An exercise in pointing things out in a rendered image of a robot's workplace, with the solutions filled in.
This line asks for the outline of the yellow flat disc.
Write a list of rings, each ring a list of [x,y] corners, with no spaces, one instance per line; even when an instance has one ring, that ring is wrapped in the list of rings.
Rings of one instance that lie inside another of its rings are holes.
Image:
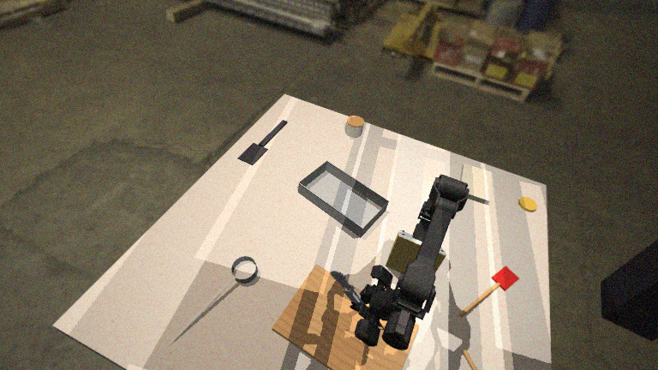
[[[518,200],[519,206],[527,212],[533,212],[537,208],[537,204],[528,197],[521,197]]]

